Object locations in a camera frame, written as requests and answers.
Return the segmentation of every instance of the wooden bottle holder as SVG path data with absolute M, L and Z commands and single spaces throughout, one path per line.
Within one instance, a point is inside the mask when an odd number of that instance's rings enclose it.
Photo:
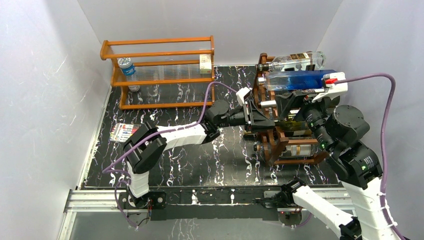
M 186 51 L 162 51 L 162 52 L 129 52 L 129 53 L 114 53 L 114 46 L 122 45 L 144 45 L 144 44 L 166 44 L 166 43 L 187 43 L 187 42 L 210 42 L 210 49 L 201 50 L 186 50 Z M 113 63 L 113 73 L 110 79 L 112 87 L 121 88 L 121 98 L 119 107 L 125 109 L 153 109 L 153 108 L 175 108 L 175 107 L 201 107 L 202 102 L 175 102 L 175 103 L 157 103 L 157 104 L 126 104 L 128 95 L 128 86 L 133 85 L 156 85 L 156 84 L 187 84 L 187 83 L 210 83 L 214 80 L 214 36 L 208 37 L 186 37 L 186 38 L 167 38 L 167 39 L 146 39 L 146 40 L 128 40 L 128 41 L 107 41 L 103 42 L 100 50 L 100 58 L 102 60 L 110 59 Z M 122 73 L 117 59 L 119 58 L 143 58 L 143 57 L 160 57 L 160 56 L 181 56 L 181 55 L 210 55 L 212 69 L 210 76 L 201 78 L 184 78 L 184 79 L 159 79 L 159 80 L 139 80 L 127 81 Z M 137 67 L 149 66 L 169 66 L 169 65 L 194 65 L 199 67 L 199 58 L 194 60 L 180 60 L 180 61 L 150 61 L 150 62 L 134 62 Z M 211 86 L 211 100 L 206 103 L 211 106 L 215 101 L 214 86 Z
M 271 62 L 274 59 L 273 56 L 268 56 L 266 53 L 261 53 L 259 56 L 258 64 L 266 64 Z M 258 84 L 258 78 L 262 77 L 265 74 L 265 71 L 257 71 L 257 74 L 254 78 L 253 83 L 253 97 L 254 103 L 258 109 L 259 103 L 266 101 L 266 92 L 268 91 L 263 84 Z M 275 100 L 275 92 L 268 91 L 269 100 Z M 274 117 L 278 116 L 277 108 L 272 107 L 272 115 Z M 262 108 L 262 113 L 270 117 L 270 112 L 268 108 Z M 274 132 L 277 134 L 277 140 L 274 139 Z M 278 164 L 319 164 L 325 158 L 328 157 L 327 152 L 319 152 L 316 153 L 306 159 L 279 159 L 279 156 L 286 149 L 286 146 L 292 145 L 314 145 L 317 144 L 318 141 L 316 139 L 289 139 L 285 136 L 283 130 L 280 127 L 275 127 L 272 130 L 268 130 L 267 132 L 260 132 L 257 134 L 259 141 L 263 144 L 264 153 L 265 153 L 265 161 L 268 165 L 278 165 Z

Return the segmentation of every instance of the clear plastic bottle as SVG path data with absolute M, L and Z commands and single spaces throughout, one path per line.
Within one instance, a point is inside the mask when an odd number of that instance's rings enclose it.
M 268 91 L 320 89 L 322 78 L 334 70 L 317 71 L 273 71 L 265 74 L 265 87 Z
M 322 51 L 308 51 L 285 56 L 277 56 L 270 63 L 258 64 L 258 71 L 314 71 L 324 69 L 326 56 Z
M 128 82 L 137 81 L 136 68 L 134 67 L 130 57 L 118 58 L 118 65 Z M 130 85 L 128 88 L 131 92 L 137 92 L 140 90 L 140 85 Z

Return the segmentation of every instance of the small box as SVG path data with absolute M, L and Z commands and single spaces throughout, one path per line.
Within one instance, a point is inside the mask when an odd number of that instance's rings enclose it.
M 211 74 L 212 62 L 210 54 L 200 54 L 200 74 Z

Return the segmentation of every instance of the cable tie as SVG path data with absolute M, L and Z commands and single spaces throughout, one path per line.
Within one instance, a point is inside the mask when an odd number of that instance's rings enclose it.
M 384 205 L 384 206 L 380 207 L 379 209 L 380 210 L 383 210 L 383 209 L 387 209 L 388 210 L 389 208 L 390 208 L 389 205 Z
M 392 226 L 395 226 L 395 227 L 396 227 L 397 225 L 398 225 L 398 223 L 397 223 L 397 222 L 392 221 L 392 222 L 391 222 L 391 224 L 387 225 L 387 227 L 388 227 L 388 228 L 391 228 Z

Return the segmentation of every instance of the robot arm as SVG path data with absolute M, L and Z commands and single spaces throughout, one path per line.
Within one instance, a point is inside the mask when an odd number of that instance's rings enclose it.
M 201 145 L 213 141 L 220 135 L 219 128 L 244 126 L 247 131 L 261 132 L 275 127 L 274 121 L 265 117 L 256 107 L 247 87 L 240 89 L 237 95 L 239 106 L 230 110 L 228 102 L 217 100 L 205 112 L 200 124 L 179 126 L 155 126 L 144 123 L 125 143 L 124 151 L 129 151 L 145 137 L 168 129 L 181 129 L 161 133 L 141 144 L 127 157 L 131 183 L 129 193 L 136 206 L 143 206 L 147 199 L 143 195 L 149 192 L 149 170 L 152 169 L 166 150 L 184 145 Z
M 344 80 L 344 75 L 331 76 L 326 84 L 334 84 L 337 80 Z M 280 193 L 283 197 L 276 198 L 308 209 L 340 239 L 398 240 L 400 238 L 388 225 L 380 205 L 383 175 L 380 161 L 376 153 L 360 141 L 370 125 L 360 110 L 349 105 L 337 106 L 328 116 L 326 109 L 336 95 L 294 91 L 276 96 L 276 104 L 280 118 L 290 109 L 300 108 L 295 121 L 306 121 L 320 148 L 329 153 L 326 161 L 349 193 L 357 219 L 330 206 L 299 180 L 283 185 Z M 295 189 L 291 187 L 293 184 L 297 184 Z M 390 216 L 387 203 L 384 208 Z

